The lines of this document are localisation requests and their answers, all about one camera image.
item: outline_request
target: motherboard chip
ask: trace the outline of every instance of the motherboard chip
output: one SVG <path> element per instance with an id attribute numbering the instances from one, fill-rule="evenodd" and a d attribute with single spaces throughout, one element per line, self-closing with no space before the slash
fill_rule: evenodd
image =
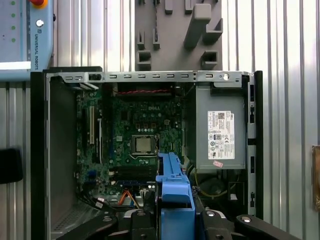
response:
<path id="1" fill-rule="evenodd" d="M 152 142 L 150 137 L 139 137 L 135 142 L 135 150 L 140 153 L 150 152 L 152 148 Z"/>
<path id="2" fill-rule="evenodd" d="M 133 135 L 131 139 L 131 154 L 133 155 L 155 155 L 159 146 L 158 135 Z"/>

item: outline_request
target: white label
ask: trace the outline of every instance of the white label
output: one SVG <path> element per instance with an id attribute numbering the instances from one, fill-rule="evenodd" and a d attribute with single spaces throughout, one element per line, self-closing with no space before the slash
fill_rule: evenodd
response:
<path id="1" fill-rule="evenodd" d="M 95 206 L 97 207 L 97 208 L 100 208 L 100 209 L 102 209 L 102 207 L 104 206 L 101 202 L 96 202 L 95 203 Z"/>
<path id="2" fill-rule="evenodd" d="M 208 159 L 235 159 L 235 115 L 208 111 Z"/>

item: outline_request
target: black cable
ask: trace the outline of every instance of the black cable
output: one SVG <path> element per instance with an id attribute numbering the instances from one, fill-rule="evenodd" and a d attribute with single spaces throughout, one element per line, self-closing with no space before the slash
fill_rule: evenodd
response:
<path id="1" fill-rule="evenodd" d="M 83 191 L 80 192 L 80 196 L 82 197 L 81 200 L 83 200 L 84 203 L 90 205 L 95 209 L 102 210 L 102 211 L 114 211 L 114 212 L 126 212 L 134 209 L 134 207 L 130 207 L 130 206 L 121 206 L 121 205 L 112 206 L 106 199 L 104 199 L 104 201 L 100 201 L 89 194 L 89 191 L 90 191 L 89 187 L 90 185 L 83 184 L 82 186 Z M 102 204 L 103 207 L 98 207 L 97 203 Z"/>
<path id="2" fill-rule="evenodd" d="M 188 169 L 187 169 L 187 172 L 186 172 L 186 176 L 189 178 L 190 177 L 190 174 L 192 172 L 192 170 L 195 168 L 195 166 L 192 164 Z"/>

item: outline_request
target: white corrugated panel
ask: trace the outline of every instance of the white corrugated panel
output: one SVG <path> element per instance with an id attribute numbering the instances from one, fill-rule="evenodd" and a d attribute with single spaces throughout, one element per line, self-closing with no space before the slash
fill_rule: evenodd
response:
<path id="1" fill-rule="evenodd" d="M 20 147 L 24 173 L 24 179 L 17 183 L 0 184 L 0 240 L 31 239 L 28 86 L 25 83 L 0 83 L 0 149 Z"/>
<path id="2" fill-rule="evenodd" d="M 224 70 L 263 71 L 264 220 L 318 240 L 319 1 L 224 0 L 222 11 Z"/>

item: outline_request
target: blue plastic bracket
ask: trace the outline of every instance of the blue plastic bracket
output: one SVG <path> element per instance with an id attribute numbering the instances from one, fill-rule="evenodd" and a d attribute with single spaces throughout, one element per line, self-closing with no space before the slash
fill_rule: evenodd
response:
<path id="1" fill-rule="evenodd" d="M 173 152 L 159 153 L 163 162 L 163 175 L 156 176 L 161 185 L 161 200 L 167 206 L 161 209 L 162 240 L 194 240 L 196 210 L 189 179 L 181 171 L 181 162 Z"/>
<path id="2" fill-rule="evenodd" d="M 18 24 L 17 27 L 12 26 L 14 30 L 10 29 L 11 31 L 7 33 L 12 35 L 13 32 L 19 30 L 18 37 L 12 38 L 12 41 L 16 41 L 16 39 L 20 41 L 20 54 L 12 51 L 14 54 L 12 57 L 6 57 L 2 60 L 3 62 L 0 62 L 0 82 L 29 81 L 30 72 L 42 72 L 48 68 L 50 62 L 54 46 L 53 0 L 48 0 L 48 4 L 44 8 L 36 8 L 26 0 L 16 1 L 12 6 L 6 5 L 6 7 L 16 11 L 11 16 L 8 15 L 8 18 L 13 18 L 13 16 L 15 19 L 20 18 L 20 21 L 15 21 Z M 16 66 L 14 68 L 4 67 L 10 63 L 15 63 Z"/>

